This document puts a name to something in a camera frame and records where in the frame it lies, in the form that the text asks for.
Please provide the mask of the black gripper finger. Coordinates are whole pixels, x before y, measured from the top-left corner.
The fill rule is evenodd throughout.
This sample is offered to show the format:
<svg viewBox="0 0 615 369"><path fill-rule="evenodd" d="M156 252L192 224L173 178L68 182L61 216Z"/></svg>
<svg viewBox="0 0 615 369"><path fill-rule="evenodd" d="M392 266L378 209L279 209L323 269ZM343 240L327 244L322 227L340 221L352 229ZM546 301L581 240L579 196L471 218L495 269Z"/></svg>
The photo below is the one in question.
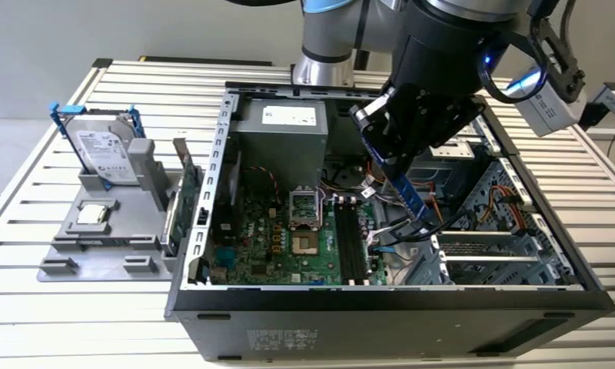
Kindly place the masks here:
<svg viewBox="0 0 615 369"><path fill-rule="evenodd" d="M428 147L439 148L483 110L485 101L477 95L463 98L434 94L422 96L414 118L416 152L420 153Z"/></svg>
<svg viewBox="0 0 615 369"><path fill-rule="evenodd" d="M387 177L402 176L414 160L415 94L386 84L375 100L351 107L360 141Z"/></svg>

